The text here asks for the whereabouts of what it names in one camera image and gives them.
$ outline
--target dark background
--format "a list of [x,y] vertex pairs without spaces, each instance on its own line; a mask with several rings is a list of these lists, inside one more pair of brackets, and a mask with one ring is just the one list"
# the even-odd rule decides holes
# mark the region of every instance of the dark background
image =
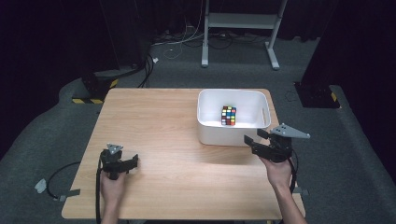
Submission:
[[[147,2],[152,7],[150,19],[157,34],[164,30],[180,32],[184,25],[180,16],[184,14],[197,24],[196,6],[201,1]],[[211,7],[246,13],[258,12],[257,6],[268,12],[278,7],[277,1],[226,2],[223,5],[212,1]],[[97,7],[99,1],[81,3]],[[392,159],[396,155],[391,141],[396,134],[392,110],[396,96],[395,3],[353,0],[336,4],[335,0],[289,1],[278,37],[300,36],[303,41],[321,37],[303,83],[342,87],[375,152],[395,179]],[[67,37],[69,28],[62,1],[2,1],[0,22],[3,157],[32,119],[58,103],[61,87],[91,70],[81,68],[81,60],[85,59],[73,56],[70,46],[75,43]]]

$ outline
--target white stand leg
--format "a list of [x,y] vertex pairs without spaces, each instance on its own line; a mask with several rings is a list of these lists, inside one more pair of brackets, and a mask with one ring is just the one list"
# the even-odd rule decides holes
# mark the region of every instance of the white stand leg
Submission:
[[204,32],[204,43],[202,45],[202,67],[209,66],[209,47],[208,47],[208,32],[209,32],[209,0],[206,0],[205,7],[205,32]]
[[276,40],[277,31],[279,30],[280,23],[282,22],[283,12],[285,11],[286,4],[288,0],[282,0],[280,4],[280,9],[277,13],[276,22],[274,26],[274,30],[271,34],[270,42],[265,42],[265,49],[268,52],[268,56],[270,57],[271,65],[274,70],[279,70],[279,63],[277,62],[277,58],[274,53],[274,43]]

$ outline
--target metal stand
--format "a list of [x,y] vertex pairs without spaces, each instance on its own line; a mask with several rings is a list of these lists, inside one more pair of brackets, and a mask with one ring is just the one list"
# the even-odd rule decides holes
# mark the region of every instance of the metal stand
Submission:
[[250,28],[250,29],[272,29],[270,42],[265,42],[265,49],[268,52],[271,65],[274,70],[279,69],[274,53],[274,43],[276,35],[282,22],[283,12],[285,11],[288,0],[282,0],[280,9],[275,15],[258,14],[234,14],[234,13],[209,13],[209,0],[205,6],[205,33],[202,47],[202,67],[209,66],[208,32],[209,27],[228,27],[228,28]]

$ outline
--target person's right hand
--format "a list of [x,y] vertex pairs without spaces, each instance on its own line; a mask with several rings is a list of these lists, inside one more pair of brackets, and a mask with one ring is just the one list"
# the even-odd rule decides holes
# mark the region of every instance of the person's right hand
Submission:
[[274,189],[289,189],[291,181],[291,167],[288,161],[272,162],[259,157],[267,167],[268,181]]

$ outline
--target hand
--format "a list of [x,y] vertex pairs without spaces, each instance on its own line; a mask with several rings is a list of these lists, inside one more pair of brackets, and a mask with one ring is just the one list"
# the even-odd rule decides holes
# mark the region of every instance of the hand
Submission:
[[274,189],[289,189],[291,181],[291,166],[288,161],[274,163],[259,157],[267,167],[268,181]]
[[126,173],[120,173],[117,180],[108,178],[108,173],[102,171],[100,176],[101,192],[105,200],[105,206],[118,207],[122,200],[125,189],[125,176]]

